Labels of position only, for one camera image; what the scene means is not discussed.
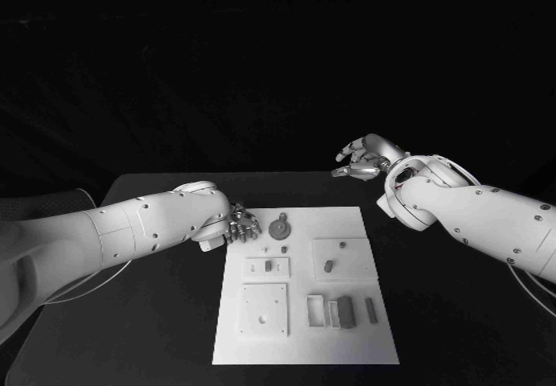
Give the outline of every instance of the black table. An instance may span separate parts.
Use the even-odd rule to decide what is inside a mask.
[[[9,385],[555,384],[556,320],[506,264],[440,224],[417,232],[388,217],[384,177],[124,175],[104,204],[199,180],[248,207],[362,208],[401,365],[214,366],[227,247],[204,253],[186,242],[135,261],[80,300],[45,307]]]

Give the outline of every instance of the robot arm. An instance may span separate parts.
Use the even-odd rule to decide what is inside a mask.
[[[392,158],[376,153],[381,148],[387,148],[384,154]],[[388,173],[385,195],[378,204],[405,226],[423,231],[438,220],[457,241],[556,282],[552,205],[482,185],[467,170],[438,155],[404,154],[398,146],[375,134],[343,149],[338,161],[349,154],[352,165],[335,170],[333,175],[369,180],[381,171]]]
[[[38,220],[0,222],[0,344],[75,280],[198,241],[204,251],[261,232],[215,183]]]

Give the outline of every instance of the table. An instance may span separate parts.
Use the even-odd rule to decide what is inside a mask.
[[[45,307],[6,384],[554,384],[556,320],[506,265],[440,224],[417,232],[387,216],[384,176],[123,175],[104,204],[199,180],[248,207],[361,207],[401,365],[214,366],[227,248],[204,253],[186,242],[75,302]]]

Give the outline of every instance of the black background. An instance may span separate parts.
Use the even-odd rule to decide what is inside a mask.
[[[548,10],[183,7],[3,13],[0,195],[100,203],[126,173],[330,170],[378,133],[556,201]]]

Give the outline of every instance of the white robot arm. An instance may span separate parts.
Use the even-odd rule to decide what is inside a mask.
[[[2,221],[0,344],[83,277],[186,240],[209,251],[260,233],[255,216],[207,181],[90,211]]]
[[[457,241],[556,282],[554,205],[482,185],[456,162],[440,155],[411,156],[376,134],[352,142],[336,160],[348,155],[352,164],[333,176],[368,181],[387,172],[376,203],[405,226],[423,231],[438,220]]]

